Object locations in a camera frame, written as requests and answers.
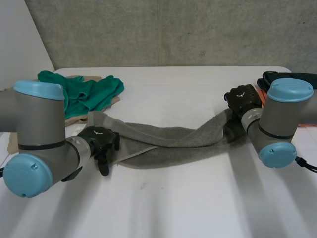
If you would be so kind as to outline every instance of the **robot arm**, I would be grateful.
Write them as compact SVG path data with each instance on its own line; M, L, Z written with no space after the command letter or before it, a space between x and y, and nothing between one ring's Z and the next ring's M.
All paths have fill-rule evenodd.
M59 181L74 179L91 156L102 175L109 173L106 153L118 149L119 136L87 127L65 138L63 88L58 84L18 81L0 93L0 131L17 132L19 154L0 171L18 196L34 197Z
M241 119L260 160L270 168L285 167L297 158L291 141L299 124L317 124L317 94L303 80L275 80L263 109L252 85L234 88L224 97Z

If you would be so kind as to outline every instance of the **black band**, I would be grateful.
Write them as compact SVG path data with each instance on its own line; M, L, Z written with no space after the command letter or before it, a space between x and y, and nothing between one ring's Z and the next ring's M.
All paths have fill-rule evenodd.
M66 140L53 143L53 144L46 144L46 145L21 145L18 144L18 147L20 150L48 150L53 149L56 147L63 146L65 144Z
M246 133L247 133L247 134L248 134L248 130L249 130L250 126L252 126L253 123L255 123L256 121L259 121L259 120L260 120L260 118L257 118L257 119L255 119L253 122L251 122L251 123L248 125L247 130L246 130Z
M71 147L73 147L73 149L76 151L77 158L78 158L78 162L77 162L77 168L78 168L78 166L79 166L79 164L80 164L80 155L79 155L79 152L78 152L76 146L74 146L71 142L66 141L66 143L69 144Z
M292 139L293 136L294 136L294 135L282 136L282 135L274 135L274 134L271 134L271 133L267 132L266 130L264 130L264 129L260 126L260 124L259 124L259 130L260 130L263 134L265 134L265 135L267 135L267 136L269 136L269 137L272 137L272 138L275 138L275 139L280 139L280 140Z

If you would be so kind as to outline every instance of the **black cloth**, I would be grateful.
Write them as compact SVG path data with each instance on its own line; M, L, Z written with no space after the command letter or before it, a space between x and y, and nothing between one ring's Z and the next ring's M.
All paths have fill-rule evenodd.
M278 73L267 71L263 74L262 78L258 79L257 83L259 88L267 93L271 83L279 78L300 79L310 83L314 89L317 89L317 74L312 73Z

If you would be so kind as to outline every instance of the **black cable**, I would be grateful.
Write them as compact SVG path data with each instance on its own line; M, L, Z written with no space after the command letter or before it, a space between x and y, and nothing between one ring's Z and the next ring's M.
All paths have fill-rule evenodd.
M310 171L312 171L312 172L314 172L314 173L317 173L317 170L313 170L313 169L308 168L308 167L305 167L305 168L308 169L308 170L310 170Z
M317 167L308 164L304 158L297 156L295 161L300 167L304 167L314 173L317 173Z

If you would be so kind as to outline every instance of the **light blue joint cap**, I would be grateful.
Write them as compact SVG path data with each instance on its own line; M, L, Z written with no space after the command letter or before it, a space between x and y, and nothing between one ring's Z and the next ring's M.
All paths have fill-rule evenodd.
M34 197L53 185L49 167L31 154L18 154L6 164L3 180L8 189L20 197Z
M292 143L277 142L267 145L259 152L259 159L270 168L283 168L291 164L297 156Z
M312 85L294 78L275 80L268 91L268 96L278 102L295 103L309 99L314 93Z
M16 92L39 98L64 100L63 87L55 83L39 81L17 81L13 88Z

